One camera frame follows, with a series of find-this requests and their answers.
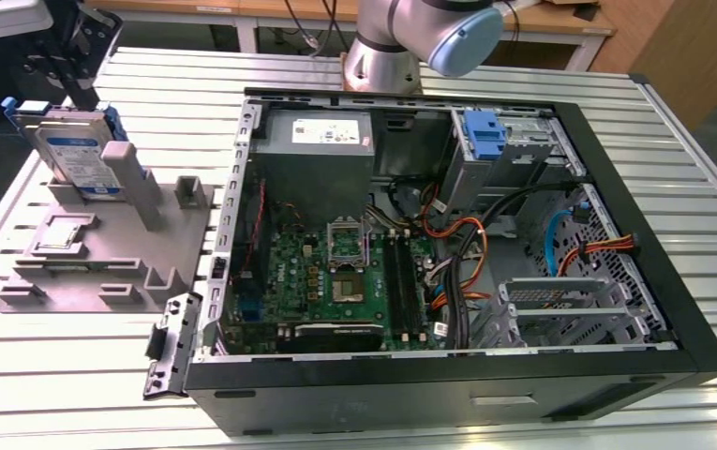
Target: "blue cable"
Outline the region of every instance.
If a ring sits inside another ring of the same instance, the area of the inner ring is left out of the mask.
[[[555,215],[549,220],[547,225],[547,234],[545,235],[545,263],[547,264],[547,272],[551,277],[555,277],[555,274],[558,274],[558,267],[555,264],[555,249],[553,247],[553,237],[555,235],[555,227],[558,226],[558,223],[561,222],[561,219],[563,216],[570,216],[571,211],[565,209],[563,211],[558,211]]]

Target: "green circuit board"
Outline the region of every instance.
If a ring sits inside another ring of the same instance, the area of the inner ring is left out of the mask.
[[[358,234],[339,233],[333,239],[333,254],[351,256],[362,251]],[[429,350],[437,348],[430,336],[407,337],[403,341],[390,332],[386,273],[383,266],[383,235],[369,234],[369,265],[361,270],[330,271],[329,241],[325,232],[282,232],[273,236],[268,253],[268,286],[259,320],[238,328],[244,353],[273,353],[271,340],[278,323],[374,323],[386,331],[386,350]],[[409,239],[415,261],[431,255],[427,239]],[[421,299],[423,318],[425,300]]]

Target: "motherboard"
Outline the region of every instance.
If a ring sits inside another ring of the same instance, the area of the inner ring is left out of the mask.
[[[363,232],[349,226],[277,233],[263,295],[239,295],[242,320],[224,328],[228,351],[438,348],[417,282],[431,265],[431,243],[425,237]]]

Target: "aluminum table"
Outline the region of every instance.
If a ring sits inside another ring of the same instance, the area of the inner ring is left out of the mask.
[[[248,86],[338,89],[339,63],[298,56],[120,48],[96,81],[159,182],[222,183]],[[485,67],[426,94],[579,104],[717,333],[717,169],[651,88],[627,76]],[[0,202],[0,286],[51,201],[31,155]],[[216,201],[222,201],[222,190]],[[210,247],[208,233],[203,249]],[[200,274],[208,267],[200,256]],[[717,449],[717,380],[585,423],[234,438],[190,399],[142,401],[156,314],[0,314],[0,448]]]

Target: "blue label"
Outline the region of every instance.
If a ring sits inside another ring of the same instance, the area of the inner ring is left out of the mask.
[[[47,143],[52,145],[72,145],[76,147],[98,147],[99,143],[94,139],[78,138],[47,138]]]
[[[114,195],[118,194],[122,190],[119,187],[79,187],[80,192],[87,192],[88,194],[102,194],[102,195]]]

